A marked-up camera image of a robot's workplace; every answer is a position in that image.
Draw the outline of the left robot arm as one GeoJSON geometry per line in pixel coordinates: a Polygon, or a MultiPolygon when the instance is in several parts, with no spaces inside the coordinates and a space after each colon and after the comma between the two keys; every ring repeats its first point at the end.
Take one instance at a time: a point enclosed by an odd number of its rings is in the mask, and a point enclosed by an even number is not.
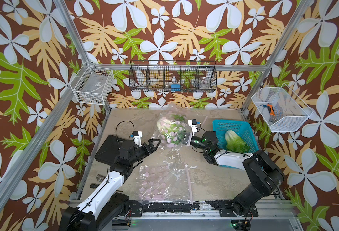
{"type": "Polygon", "coordinates": [[[141,145],[109,135],[95,155],[97,162],[110,166],[107,176],[88,198],[62,215],[61,231],[100,231],[116,216],[129,213],[130,198],[117,192],[144,158],[160,146],[160,139],[141,145]]]}

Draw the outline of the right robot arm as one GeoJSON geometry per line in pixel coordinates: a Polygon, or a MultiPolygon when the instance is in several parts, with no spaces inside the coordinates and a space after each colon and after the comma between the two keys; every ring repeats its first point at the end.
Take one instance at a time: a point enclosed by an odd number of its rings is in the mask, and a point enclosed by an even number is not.
{"type": "Polygon", "coordinates": [[[282,170],[264,151],[239,153],[221,149],[214,131],[206,131],[202,137],[190,133],[183,143],[203,150],[203,157],[211,165],[237,168],[247,173],[250,184],[233,199],[229,208],[235,216],[247,215],[256,202],[278,190],[285,179],[282,170]]]}

